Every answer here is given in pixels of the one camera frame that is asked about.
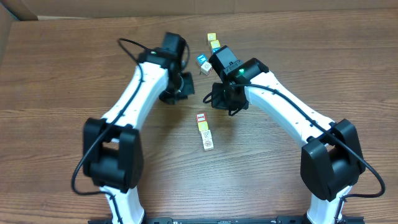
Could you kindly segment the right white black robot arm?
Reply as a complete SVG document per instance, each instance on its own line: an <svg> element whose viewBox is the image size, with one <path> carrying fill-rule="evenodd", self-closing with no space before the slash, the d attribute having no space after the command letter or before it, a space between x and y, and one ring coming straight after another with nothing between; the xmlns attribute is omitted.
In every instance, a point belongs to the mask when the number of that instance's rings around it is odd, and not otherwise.
<svg viewBox="0 0 398 224"><path fill-rule="evenodd" d="M267 113L301 148L300 175L311 191L302 223L363 223L342 214L340 198L348 195L365 171L355 126L336 123L300 101L256 58L243 62L228 46L213 52L210 63L220 77L205 97L230 116L249 105Z"/></svg>

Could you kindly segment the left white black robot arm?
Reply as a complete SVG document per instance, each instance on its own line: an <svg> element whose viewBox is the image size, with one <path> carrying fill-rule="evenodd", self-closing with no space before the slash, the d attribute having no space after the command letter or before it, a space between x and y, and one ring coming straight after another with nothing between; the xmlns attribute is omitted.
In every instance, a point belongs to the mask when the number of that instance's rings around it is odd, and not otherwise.
<svg viewBox="0 0 398 224"><path fill-rule="evenodd" d="M194 94L192 75L185 71L189 55L187 41L168 32L161 47L144 48L134 75L117 103L102 118L89 118L83 126L83 156L71 179L76 188L79 171L105 195L112 217L104 223L144 223L146 213L139 201L137 185L144 169L140 130L156 100L168 105Z"/></svg>

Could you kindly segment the wooden letter K block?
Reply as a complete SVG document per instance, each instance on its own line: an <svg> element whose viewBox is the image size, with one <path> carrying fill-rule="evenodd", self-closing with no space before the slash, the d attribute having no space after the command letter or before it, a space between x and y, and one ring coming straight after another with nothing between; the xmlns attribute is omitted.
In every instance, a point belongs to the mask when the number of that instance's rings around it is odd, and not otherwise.
<svg viewBox="0 0 398 224"><path fill-rule="evenodd" d="M198 129L200 132L209 130L208 123L206 121L198 122Z"/></svg>

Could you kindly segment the red letter I block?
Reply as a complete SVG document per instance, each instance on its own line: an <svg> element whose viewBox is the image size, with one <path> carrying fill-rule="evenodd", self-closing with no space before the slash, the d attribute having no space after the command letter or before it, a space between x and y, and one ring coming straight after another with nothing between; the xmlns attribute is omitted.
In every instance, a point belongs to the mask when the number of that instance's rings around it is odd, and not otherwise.
<svg viewBox="0 0 398 224"><path fill-rule="evenodd" d="M198 113L197 114L197 122L200 123L200 122L204 122L204 121L207 121L206 113Z"/></svg>

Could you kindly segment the wooden ladybug block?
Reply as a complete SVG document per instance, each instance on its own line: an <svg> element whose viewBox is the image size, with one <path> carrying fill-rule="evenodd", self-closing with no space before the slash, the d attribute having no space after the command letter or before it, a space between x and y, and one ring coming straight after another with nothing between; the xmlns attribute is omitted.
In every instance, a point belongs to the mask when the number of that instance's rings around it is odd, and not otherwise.
<svg viewBox="0 0 398 224"><path fill-rule="evenodd" d="M209 129L201 131L201 137L203 141L209 140L212 138L211 131Z"/></svg>

